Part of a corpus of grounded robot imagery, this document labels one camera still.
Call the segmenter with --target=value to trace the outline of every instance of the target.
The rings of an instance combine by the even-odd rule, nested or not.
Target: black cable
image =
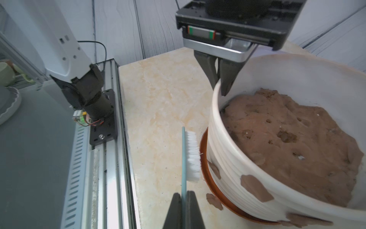
[[[103,64],[103,70],[102,72],[104,72],[104,69],[105,69],[105,62],[107,61],[107,49],[106,47],[104,46],[104,44],[102,42],[99,42],[99,41],[78,41],[79,43],[98,43],[98,44],[101,44],[103,45],[104,47],[104,51],[105,51],[105,60],[104,60],[104,64]]]
[[[178,1],[177,0],[175,0],[175,3],[177,4],[178,10],[180,10],[179,4],[178,4]]]

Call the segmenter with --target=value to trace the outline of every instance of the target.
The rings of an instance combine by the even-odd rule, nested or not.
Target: gray panel
[[[47,92],[58,104],[60,104],[65,111],[73,112],[74,109],[67,101],[66,97],[61,91],[61,88],[53,80],[47,80],[42,84],[42,89]]]
[[[366,71],[366,7],[306,49],[319,57]]]
[[[183,47],[174,0],[136,0],[145,58]]]
[[[60,229],[81,228],[89,132],[76,124]]]
[[[60,227],[75,123],[37,85],[0,125],[0,228]]]
[[[107,59],[119,65],[143,59],[133,0],[94,0],[96,40],[107,48]],[[104,48],[97,44],[97,62],[104,61]]]

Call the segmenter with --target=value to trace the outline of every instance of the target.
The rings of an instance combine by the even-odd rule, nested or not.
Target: black mounting plate
[[[90,126],[90,140],[89,143],[92,146],[102,144],[110,139],[117,139],[117,126],[116,126],[116,100],[115,93],[112,89],[105,90],[102,94],[112,105],[113,112],[104,118],[104,122],[98,126]]]
[[[225,34],[238,34],[238,39],[270,46],[273,50],[282,48],[294,26],[306,0],[272,0],[265,13],[256,17],[217,18],[206,12],[209,0],[193,0],[175,14],[177,28],[183,27],[183,37],[212,45],[220,45],[227,40]],[[220,33],[214,40],[203,39],[187,33],[187,26],[212,29]]]

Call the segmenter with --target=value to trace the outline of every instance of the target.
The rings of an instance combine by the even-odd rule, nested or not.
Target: white bristles
[[[201,157],[196,139],[196,133],[186,131],[187,151],[187,180],[198,181],[201,174]]]

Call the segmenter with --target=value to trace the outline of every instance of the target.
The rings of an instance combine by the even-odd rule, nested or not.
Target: blue brush handle
[[[182,228],[186,222],[186,194],[187,194],[187,155],[186,155],[186,129],[182,127]]]

